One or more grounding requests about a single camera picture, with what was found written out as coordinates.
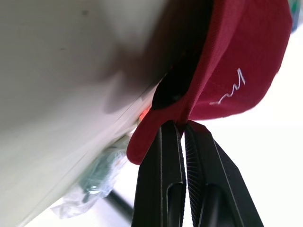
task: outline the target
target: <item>red cap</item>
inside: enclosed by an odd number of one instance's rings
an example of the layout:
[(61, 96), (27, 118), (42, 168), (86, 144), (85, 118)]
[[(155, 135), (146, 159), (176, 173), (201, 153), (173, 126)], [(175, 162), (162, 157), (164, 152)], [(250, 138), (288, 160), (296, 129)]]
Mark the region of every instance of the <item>red cap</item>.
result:
[(254, 107), (278, 72), (292, 30), (287, 0), (214, 0), (202, 54), (188, 91), (151, 109), (133, 134), (128, 159), (140, 164), (159, 127), (174, 120), (226, 117)]

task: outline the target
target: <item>embroidered logo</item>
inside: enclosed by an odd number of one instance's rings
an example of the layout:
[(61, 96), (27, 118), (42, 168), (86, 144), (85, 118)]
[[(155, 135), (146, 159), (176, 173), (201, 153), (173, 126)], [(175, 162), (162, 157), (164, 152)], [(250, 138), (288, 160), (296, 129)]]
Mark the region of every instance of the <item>embroidered logo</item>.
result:
[(243, 84), (245, 85), (246, 81), (245, 81), (245, 78), (244, 78), (243, 75), (242, 75), (241, 69), (238, 69), (237, 71), (238, 71), (238, 77), (239, 77), (239, 83), (238, 83), (238, 85), (233, 84), (233, 86), (232, 86), (232, 92), (231, 92), (230, 94), (229, 94), (229, 93), (226, 93), (225, 95), (222, 96), (222, 98), (220, 98), (219, 101), (217, 101), (217, 102), (211, 102), (211, 103), (209, 103), (209, 105), (220, 105), (221, 102), (222, 102), (226, 97), (228, 97), (228, 98), (232, 97), (232, 96), (233, 96), (233, 93), (235, 92), (235, 90), (238, 91), (238, 90), (240, 89), (241, 81), (242, 81)]

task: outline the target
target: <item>white embroidery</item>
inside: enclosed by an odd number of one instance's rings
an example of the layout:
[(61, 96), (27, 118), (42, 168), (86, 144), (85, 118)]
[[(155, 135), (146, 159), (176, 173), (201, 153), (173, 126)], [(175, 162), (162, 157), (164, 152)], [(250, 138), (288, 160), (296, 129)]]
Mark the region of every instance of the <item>white embroidery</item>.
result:
[(240, 89), (241, 80), (242, 80), (243, 84), (245, 85), (246, 81), (245, 81), (245, 78), (242, 75), (241, 69), (238, 69), (237, 71), (238, 71), (238, 77), (239, 77), (239, 84), (238, 84), (238, 86), (236, 84), (233, 84), (233, 86), (232, 86), (232, 92), (230, 94), (226, 93), (225, 95), (222, 96), (222, 98), (220, 98), (219, 101), (209, 103), (209, 105), (220, 105), (223, 99), (225, 99), (226, 97), (229, 97), (229, 98), (232, 97), (233, 93), (235, 92), (235, 90), (239, 90)]

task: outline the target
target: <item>baseball cap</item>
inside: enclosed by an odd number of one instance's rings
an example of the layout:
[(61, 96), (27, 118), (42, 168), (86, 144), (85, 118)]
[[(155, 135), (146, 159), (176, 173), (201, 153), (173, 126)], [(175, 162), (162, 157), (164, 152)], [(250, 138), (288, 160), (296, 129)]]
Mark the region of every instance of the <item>baseball cap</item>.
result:
[(253, 108), (278, 72), (292, 30), (287, 0), (206, 0), (201, 35), (158, 85), (127, 157), (144, 159), (158, 129), (173, 120), (214, 119)]

